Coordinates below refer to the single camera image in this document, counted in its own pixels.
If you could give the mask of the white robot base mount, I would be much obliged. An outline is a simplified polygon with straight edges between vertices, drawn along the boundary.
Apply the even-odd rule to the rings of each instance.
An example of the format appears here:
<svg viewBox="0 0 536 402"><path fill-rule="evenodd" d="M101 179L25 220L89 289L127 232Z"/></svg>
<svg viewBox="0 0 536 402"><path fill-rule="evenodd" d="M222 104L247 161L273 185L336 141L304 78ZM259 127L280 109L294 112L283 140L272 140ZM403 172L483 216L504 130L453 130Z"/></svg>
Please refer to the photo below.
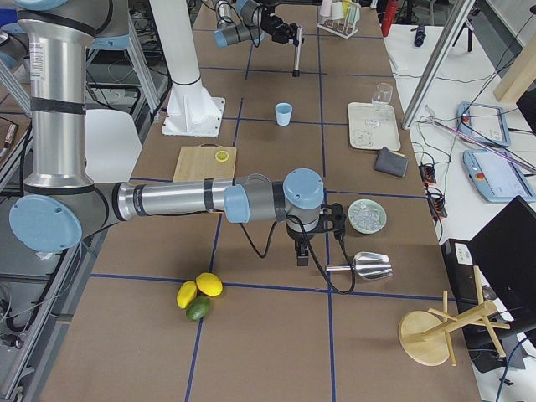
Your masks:
<svg viewBox="0 0 536 402"><path fill-rule="evenodd" d="M162 133L167 136L210 137L219 134L225 99L204 87L185 0L151 0L172 89Z"/></svg>

